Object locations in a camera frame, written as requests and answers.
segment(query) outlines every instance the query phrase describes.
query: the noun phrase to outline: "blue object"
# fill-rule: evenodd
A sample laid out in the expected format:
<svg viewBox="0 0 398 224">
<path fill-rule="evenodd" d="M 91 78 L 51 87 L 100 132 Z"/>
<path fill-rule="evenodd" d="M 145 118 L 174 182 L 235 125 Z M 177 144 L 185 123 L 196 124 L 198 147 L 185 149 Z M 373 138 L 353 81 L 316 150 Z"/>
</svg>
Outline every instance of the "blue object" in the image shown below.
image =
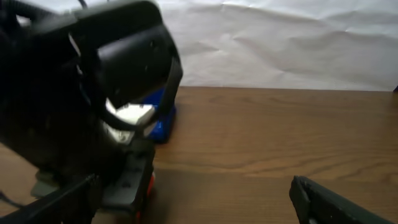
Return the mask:
<svg viewBox="0 0 398 224">
<path fill-rule="evenodd" d="M 144 99 L 143 104 L 145 105 L 153 105 L 155 110 L 159 106 L 160 99 L 162 98 L 164 89 L 158 90 L 155 93 L 151 94 L 147 98 Z M 170 113 L 167 116 L 160 117 L 159 121 L 156 122 L 155 128 L 149 134 L 148 138 L 154 140 L 159 143 L 166 143 L 169 140 L 170 133 L 172 130 L 172 123 L 174 120 L 174 116 L 177 109 L 175 105 L 171 109 Z"/>
</svg>

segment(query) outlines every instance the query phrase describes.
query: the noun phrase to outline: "white backdrop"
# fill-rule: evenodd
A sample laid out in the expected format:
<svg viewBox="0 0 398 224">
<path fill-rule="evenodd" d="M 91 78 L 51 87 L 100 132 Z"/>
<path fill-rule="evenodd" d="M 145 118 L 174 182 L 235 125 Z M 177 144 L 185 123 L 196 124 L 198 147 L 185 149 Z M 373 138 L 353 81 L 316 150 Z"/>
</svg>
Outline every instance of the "white backdrop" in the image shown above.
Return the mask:
<svg viewBox="0 0 398 224">
<path fill-rule="evenodd" d="M 77 0 L 30 0 L 57 11 Z M 87 1 L 89 6 L 104 0 Z M 158 0 L 183 85 L 392 91 L 396 0 Z"/>
</svg>

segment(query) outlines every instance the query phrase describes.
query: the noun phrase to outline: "wood grain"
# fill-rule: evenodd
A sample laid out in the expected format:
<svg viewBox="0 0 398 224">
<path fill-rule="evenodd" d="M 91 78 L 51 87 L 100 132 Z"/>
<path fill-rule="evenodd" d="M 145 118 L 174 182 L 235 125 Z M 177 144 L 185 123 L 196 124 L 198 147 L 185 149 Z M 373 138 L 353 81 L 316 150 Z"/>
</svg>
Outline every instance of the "wood grain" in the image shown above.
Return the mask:
<svg viewBox="0 0 398 224">
<path fill-rule="evenodd" d="M 293 175 L 398 223 L 397 96 L 182 87 L 176 102 L 143 223 L 298 223 Z M 0 168 L 0 189 L 29 202 L 35 169 L 2 147 Z M 0 215 L 7 211 L 0 204 Z M 94 221 L 129 222 L 102 213 Z"/>
</svg>

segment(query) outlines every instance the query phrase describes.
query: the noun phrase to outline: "brown wooden surface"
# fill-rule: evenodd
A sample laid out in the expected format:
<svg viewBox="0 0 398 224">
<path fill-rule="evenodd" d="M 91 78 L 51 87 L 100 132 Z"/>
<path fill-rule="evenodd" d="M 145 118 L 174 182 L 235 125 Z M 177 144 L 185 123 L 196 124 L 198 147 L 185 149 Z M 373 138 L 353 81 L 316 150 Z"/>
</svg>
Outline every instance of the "brown wooden surface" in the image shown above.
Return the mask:
<svg viewBox="0 0 398 224">
<path fill-rule="evenodd" d="M 398 223 L 398 97 L 386 92 L 181 88 L 143 223 L 298 223 L 306 175 Z M 0 148 L 0 189 L 28 203 L 35 169 Z M 0 204 L 0 214 L 11 211 Z M 129 223 L 99 213 L 94 223 Z"/>
</svg>

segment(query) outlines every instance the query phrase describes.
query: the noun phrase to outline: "wrinkled white paper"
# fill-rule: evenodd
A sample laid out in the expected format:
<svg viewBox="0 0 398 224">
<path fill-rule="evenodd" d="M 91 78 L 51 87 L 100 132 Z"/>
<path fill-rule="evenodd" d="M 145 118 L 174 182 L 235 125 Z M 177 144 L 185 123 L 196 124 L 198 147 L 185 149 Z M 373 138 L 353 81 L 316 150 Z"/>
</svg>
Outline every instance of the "wrinkled white paper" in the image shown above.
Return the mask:
<svg viewBox="0 0 398 224">
<path fill-rule="evenodd" d="M 57 11 L 80 7 L 77 0 L 31 1 Z M 157 2 L 181 54 L 182 85 L 384 91 L 398 85 L 396 0 Z"/>
</svg>

